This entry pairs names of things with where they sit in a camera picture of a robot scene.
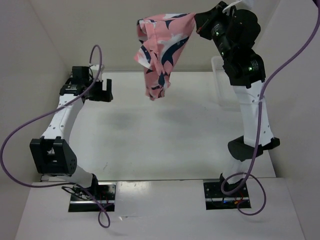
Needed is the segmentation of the pink shark print shorts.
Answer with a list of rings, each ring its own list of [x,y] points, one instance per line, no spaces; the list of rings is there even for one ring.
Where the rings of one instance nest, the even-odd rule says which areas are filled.
[[[143,66],[145,95],[165,96],[170,76],[195,28],[195,13],[166,13],[141,18],[136,32],[141,43],[134,60]]]

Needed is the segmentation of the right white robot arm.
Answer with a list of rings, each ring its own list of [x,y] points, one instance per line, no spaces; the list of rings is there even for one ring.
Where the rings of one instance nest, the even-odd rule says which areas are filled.
[[[231,163],[220,175],[219,191],[225,197],[238,192],[253,169],[256,157],[280,145],[267,113],[264,61],[253,46],[261,32],[257,16],[241,1],[220,1],[194,17],[197,34],[212,40],[223,60],[223,69],[239,102],[244,134],[227,145]]]

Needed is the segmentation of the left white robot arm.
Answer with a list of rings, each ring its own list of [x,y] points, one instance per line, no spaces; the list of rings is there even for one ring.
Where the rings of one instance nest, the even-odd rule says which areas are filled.
[[[100,187],[96,177],[78,165],[77,156],[70,147],[70,135],[76,118],[85,101],[111,102],[112,81],[103,89],[104,66],[73,66],[71,76],[59,91],[57,111],[40,138],[29,144],[38,173],[58,177],[66,182],[79,184],[82,194],[89,200],[96,199]]]

